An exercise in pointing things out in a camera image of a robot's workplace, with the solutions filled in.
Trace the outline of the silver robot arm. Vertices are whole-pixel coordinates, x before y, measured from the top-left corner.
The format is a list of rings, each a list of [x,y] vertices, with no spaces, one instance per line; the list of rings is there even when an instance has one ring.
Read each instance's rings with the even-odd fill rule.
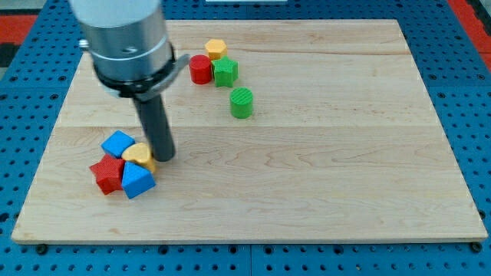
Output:
[[[117,97],[145,102],[189,63],[176,57],[160,0],[70,0],[100,82]]]

